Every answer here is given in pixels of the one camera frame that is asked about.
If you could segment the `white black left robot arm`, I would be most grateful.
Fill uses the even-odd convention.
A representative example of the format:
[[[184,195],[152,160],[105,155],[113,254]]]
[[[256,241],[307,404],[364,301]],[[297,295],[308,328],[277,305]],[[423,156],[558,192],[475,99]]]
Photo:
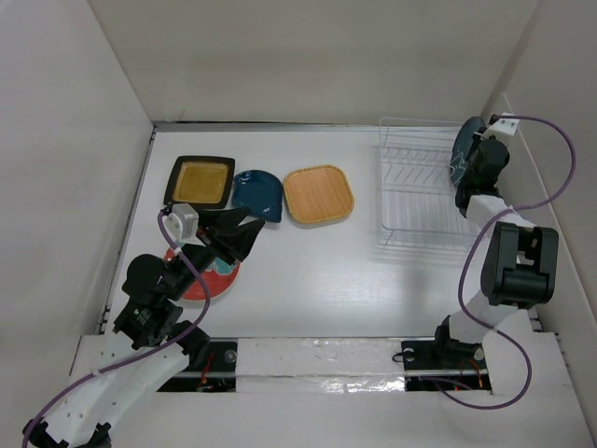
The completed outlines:
[[[59,392],[24,427],[22,446],[109,447],[125,419],[175,374],[207,361],[210,338],[201,319],[182,319],[177,305],[217,259],[244,261],[265,222],[246,207],[194,209],[169,204],[158,214],[171,259],[142,254],[122,286],[128,300],[105,335],[105,346],[85,376]]]

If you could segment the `red teal round plate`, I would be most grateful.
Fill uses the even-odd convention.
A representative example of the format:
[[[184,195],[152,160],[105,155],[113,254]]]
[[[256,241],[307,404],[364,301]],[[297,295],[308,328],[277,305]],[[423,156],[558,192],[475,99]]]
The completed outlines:
[[[240,268],[241,264],[239,262],[229,265],[221,259],[216,259],[211,263],[202,274],[202,278],[209,288],[212,299],[224,294],[231,287]],[[193,302],[204,301],[205,294],[202,286],[197,281],[194,281],[191,287],[183,294],[182,299]]]

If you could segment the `teal round floral plate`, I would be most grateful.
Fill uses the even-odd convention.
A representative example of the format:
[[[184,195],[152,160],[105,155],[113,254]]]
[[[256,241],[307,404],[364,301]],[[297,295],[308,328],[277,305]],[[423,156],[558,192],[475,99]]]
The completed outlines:
[[[451,150],[450,180],[455,189],[458,188],[465,174],[469,152],[474,144],[477,132],[486,126],[482,117],[469,118],[460,128]]]

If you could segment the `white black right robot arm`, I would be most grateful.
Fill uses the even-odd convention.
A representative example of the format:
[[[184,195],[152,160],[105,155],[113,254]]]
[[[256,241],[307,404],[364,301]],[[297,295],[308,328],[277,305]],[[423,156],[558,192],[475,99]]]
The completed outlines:
[[[523,219],[499,195],[496,183],[508,162],[507,146],[493,137],[456,137],[451,182],[457,209],[481,227],[499,218],[486,230],[479,292],[444,319],[431,343],[432,359],[444,368],[480,354],[488,332],[514,312],[548,302],[555,289],[559,234]]]

